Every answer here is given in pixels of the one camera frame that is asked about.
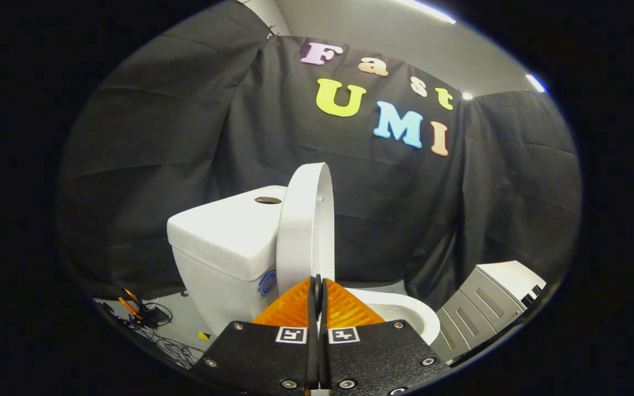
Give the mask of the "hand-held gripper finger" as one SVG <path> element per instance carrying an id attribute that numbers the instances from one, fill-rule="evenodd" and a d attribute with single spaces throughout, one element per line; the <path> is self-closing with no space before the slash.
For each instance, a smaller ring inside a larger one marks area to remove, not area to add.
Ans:
<path id="1" fill-rule="evenodd" d="M 332 280 L 321 288 L 320 385 L 330 394 L 415 393 L 450 374 L 407 319 L 385 320 Z"/>
<path id="2" fill-rule="evenodd" d="M 300 281 L 253 321 L 229 322 L 193 378 L 221 395 L 308 395 L 319 386 L 319 280 Z"/>

